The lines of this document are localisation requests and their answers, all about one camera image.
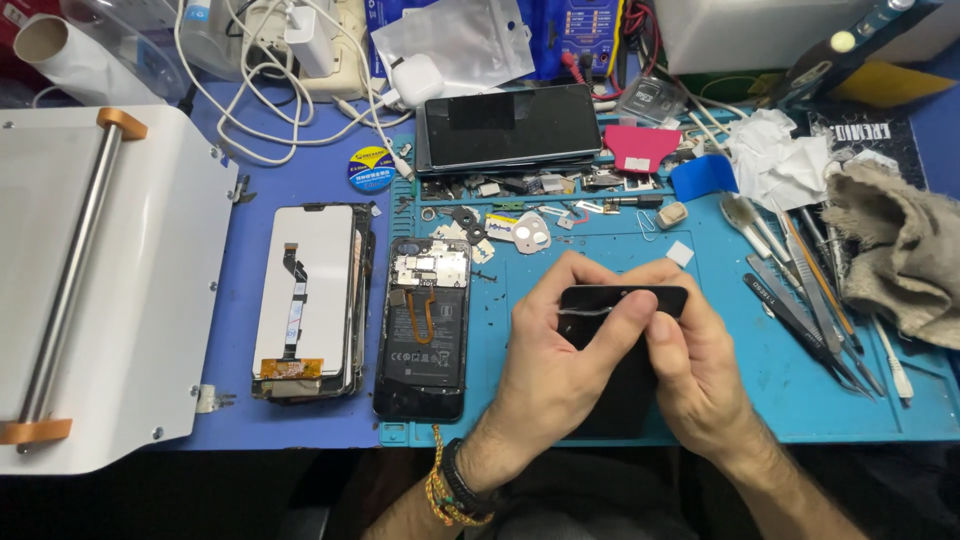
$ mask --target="blue silicone repair mat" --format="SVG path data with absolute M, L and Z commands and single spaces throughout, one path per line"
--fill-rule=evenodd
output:
M 411 136 L 397 137 L 396 148 L 413 143 Z M 611 158 L 599 160 L 610 161 Z M 660 171 L 665 178 L 666 172 Z M 664 204 L 675 201 L 669 186 L 661 191 Z M 399 198 L 413 197 L 400 212 Z M 594 202 L 597 195 L 577 192 L 567 195 L 465 199 L 460 201 L 486 214 L 491 203 L 523 201 L 545 203 L 559 208 L 559 201 Z M 440 213 L 425 222 L 420 212 L 426 207 L 454 206 L 458 202 L 422 201 L 418 189 L 400 177 L 391 187 L 389 244 L 400 236 L 427 237 L 451 218 Z M 533 287 L 561 253 L 574 250 L 593 258 L 616 272 L 625 272 L 656 258 L 662 258 L 674 242 L 682 242 L 694 256 L 686 271 L 696 278 L 713 307 L 723 317 L 733 336 L 740 374 L 757 411 L 782 442 L 875 442 L 960 439 L 960 410 L 956 379 L 943 350 L 927 348 L 925 353 L 908 356 L 902 343 L 891 332 L 894 348 L 906 370 L 915 397 L 910 408 L 903 408 L 896 397 L 886 354 L 872 327 L 856 327 L 866 349 L 864 362 L 870 367 L 887 398 L 876 403 L 843 390 L 817 364 L 787 330 L 768 316 L 755 294 L 743 282 L 753 272 L 746 256 L 753 253 L 750 244 L 724 221 L 719 211 L 719 196 L 711 194 L 686 203 L 689 212 L 682 223 L 656 237 L 644 238 L 637 223 L 636 209 L 621 208 L 618 215 L 589 215 L 585 223 L 571 231 L 546 220 L 552 235 L 551 245 L 533 255 L 523 255 L 513 243 L 492 240 L 493 258 L 473 264 L 474 271 L 496 277 L 496 282 L 474 276 L 469 302 L 467 349 L 467 391 L 463 417 L 456 423 L 441 425 L 444 440 L 463 437 L 493 398 L 507 352 L 511 308 Z M 653 217 L 654 210 L 647 210 Z M 853 370 L 852 362 L 847 358 Z M 430 424 L 381 423 L 383 446 L 430 447 L 434 445 Z M 566 446 L 631 446 L 676 444 L 654 406 L 645 423 L 644 435 L 631 440 L 564 441 Z

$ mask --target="silver plastic bag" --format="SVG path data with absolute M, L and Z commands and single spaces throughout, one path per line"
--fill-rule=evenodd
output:
M 440 0 L 411 10 L 371 38 L 388 78 L 398 60 L 430 57 L 444 78 L 439 97 L 476 94 L 534 70 L 516 0 Z

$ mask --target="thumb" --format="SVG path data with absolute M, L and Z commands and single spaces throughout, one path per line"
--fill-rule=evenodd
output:
M 673 317 L 658 311 L 647 326 L 647 351 L 660 381 L 660 389 L 675 395 L 694 390 L 697 381 L 690 373 L 690 356 L 684 334 Z
M 591 363 L 613 369 L 633 349 L 656 310 L 657 295 L 648 290 L 623 297 L 584 349 Z

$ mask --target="black wristband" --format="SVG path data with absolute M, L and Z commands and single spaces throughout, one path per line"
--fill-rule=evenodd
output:
M 447 443 L 444 448 L 440 467 L 444 472 L 446 483 L 450 486 L 450 491 L 453 492 L 453 499 L 463 505 L 465 513 L 473 515 L 491 514 L 495 510 L 493 498 L 488 501 L 481 499 L 476 493 L 473 493 L 473 491 L 467 487 L 463 477 L 460 476 L 460 471 L 457 470 L 457 462 L 454 458 L 463 442 L 463 439 L 453 439 Z

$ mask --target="black smartphone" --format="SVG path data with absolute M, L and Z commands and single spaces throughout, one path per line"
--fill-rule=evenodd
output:
M 423 109 L 420 131 L 434 171 L 603 149 L 586 85 L 432 99 Z
M 373 390 L 378 415 L 453 421 L 463 414 L 471 256 L 464 240 L 391 244 Z
M 686 289 L 669 285 L 573 285 L 560 297 L 560 320 L 557 332 L 578 351 L 584 350 L 611 308 L 635 290 L 649 290 L 657 295 L 658 311 L 680 318 L 686 305 Z M 646 340 L 641 336 L 633 349 L 613 369 L 607 387 L 586 420 L 567 438 L 633 439 L 640 437 L 650 405 L 657 390 L 647 354 Z

